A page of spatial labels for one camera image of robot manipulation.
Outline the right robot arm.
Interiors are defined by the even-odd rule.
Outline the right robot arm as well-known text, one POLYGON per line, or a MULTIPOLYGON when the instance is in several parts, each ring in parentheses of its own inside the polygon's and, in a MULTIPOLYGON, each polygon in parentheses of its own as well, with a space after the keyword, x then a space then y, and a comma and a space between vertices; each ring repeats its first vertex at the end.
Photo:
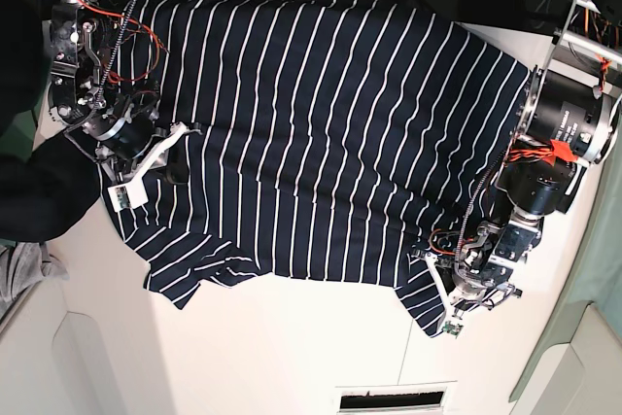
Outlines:
POLYGON ((63 136, 115 184, 140 167, 170 185, 190 172, 158 124, 161 81, 155 71, 167 48, 134 14, 138 0, 58 0, 52 6, 49 105, 63 136))

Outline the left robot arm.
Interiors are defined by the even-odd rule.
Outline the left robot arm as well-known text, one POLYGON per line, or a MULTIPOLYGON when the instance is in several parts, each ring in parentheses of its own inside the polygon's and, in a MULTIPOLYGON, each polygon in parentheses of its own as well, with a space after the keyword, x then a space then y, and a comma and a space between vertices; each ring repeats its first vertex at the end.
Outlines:
POLYGON ((476 180, 456 230, 417 252, 440 289, 446 332, 468 312, 521 291, 511 282, 546 216, 571 207, 587 170, 612 150, 621 121, 621 0, 568 0, 531 73, 508 146, 476 180))

